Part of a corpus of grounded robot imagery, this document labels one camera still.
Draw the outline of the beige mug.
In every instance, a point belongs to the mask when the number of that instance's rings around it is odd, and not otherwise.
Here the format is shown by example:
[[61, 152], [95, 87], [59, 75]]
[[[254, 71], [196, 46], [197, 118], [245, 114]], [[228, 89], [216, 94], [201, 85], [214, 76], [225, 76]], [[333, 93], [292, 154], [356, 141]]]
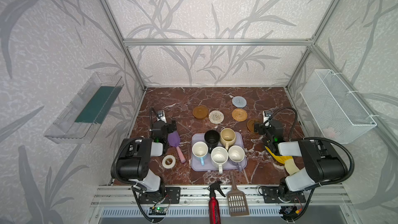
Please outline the beige mug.
[[229, 150], [236, 143], [235, 131], [230, 128], [222, 129], [220, 132], [220, 143], [226, 150]]

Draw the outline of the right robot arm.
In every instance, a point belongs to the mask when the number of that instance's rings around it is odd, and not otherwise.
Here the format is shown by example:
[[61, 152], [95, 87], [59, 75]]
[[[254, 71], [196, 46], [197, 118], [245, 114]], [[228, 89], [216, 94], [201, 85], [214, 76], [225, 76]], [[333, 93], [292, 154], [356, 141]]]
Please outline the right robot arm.
[[306, 191], [339, 184], [354, 172], [352, 154], [340, 143], [323, 137], [284, 140], [284, 126], [275, 120], [282, 111], [264, 111], [263, 120], [255, 121], [254, 132], [263, 137], [263, 145], [277, 162], [285, 166], [288, 176], [278, 186], [261, 186], [265, 203], [304, 202]]

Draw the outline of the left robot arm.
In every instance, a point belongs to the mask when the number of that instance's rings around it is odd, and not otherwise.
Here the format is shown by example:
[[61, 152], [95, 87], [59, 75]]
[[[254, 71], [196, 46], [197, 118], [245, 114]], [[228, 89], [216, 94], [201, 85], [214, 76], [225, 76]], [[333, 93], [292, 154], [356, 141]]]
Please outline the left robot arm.
[[175, 120], [171, 123], [158, 120], [151, 125], [151, 137], [124, 139], [112, 163], [112, 178], [131, 185], [137, 194], [164, 197], [164, 181], [149, 169], [149, 164], [151, 157], [167, 153], [168, 135], [176, 130]]

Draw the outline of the black mug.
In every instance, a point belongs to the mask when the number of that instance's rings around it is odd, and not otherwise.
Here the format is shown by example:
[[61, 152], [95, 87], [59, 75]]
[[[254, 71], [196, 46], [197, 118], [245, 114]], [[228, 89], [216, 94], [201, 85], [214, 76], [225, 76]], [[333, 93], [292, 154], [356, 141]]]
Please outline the black mug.
[[220, 134], [216, 130], [209, 130], [204, 135], [205, 143], [208, 147], [208, 153], [218, 146], [220, 141]]

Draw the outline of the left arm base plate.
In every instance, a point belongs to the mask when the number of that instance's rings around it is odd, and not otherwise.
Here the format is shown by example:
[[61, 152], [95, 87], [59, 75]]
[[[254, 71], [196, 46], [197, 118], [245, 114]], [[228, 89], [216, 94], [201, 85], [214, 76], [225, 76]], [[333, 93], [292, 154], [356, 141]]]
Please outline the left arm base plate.
[[179, 204], [180, 197], [180, 187], [165, 187], [156, 192], [139, 194], [138, 200], [140, 204]]

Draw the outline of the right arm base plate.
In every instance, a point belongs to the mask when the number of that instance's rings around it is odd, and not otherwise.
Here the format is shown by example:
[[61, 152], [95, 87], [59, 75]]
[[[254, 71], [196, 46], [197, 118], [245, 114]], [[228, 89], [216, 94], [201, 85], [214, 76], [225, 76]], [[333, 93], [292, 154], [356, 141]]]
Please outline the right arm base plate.
[[265, 203], [306, 203], [303, 191], [293, 192], [282, 186], [260, 186], [258, 192]]

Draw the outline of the grey-blue woven coaster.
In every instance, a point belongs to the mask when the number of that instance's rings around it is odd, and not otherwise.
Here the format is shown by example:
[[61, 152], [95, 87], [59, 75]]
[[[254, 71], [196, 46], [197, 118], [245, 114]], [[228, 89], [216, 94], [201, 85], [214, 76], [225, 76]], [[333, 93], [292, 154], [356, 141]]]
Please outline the grey-blue woven coaster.
[[244, 108], [247, 105], [247, 101], [242, 96], [235, 96], [232, 99], [232, 104], [237, 108]]

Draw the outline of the white woven coaster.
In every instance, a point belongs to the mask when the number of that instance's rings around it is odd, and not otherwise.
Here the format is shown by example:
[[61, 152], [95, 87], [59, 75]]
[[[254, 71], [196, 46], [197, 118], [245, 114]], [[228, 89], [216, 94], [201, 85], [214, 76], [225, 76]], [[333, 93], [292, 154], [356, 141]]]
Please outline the white woven coaster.
[[220, 124], [224, 121], [224, 114], [221, 111], [211, 111], [208, 115], [209, 121], [213, 124]]

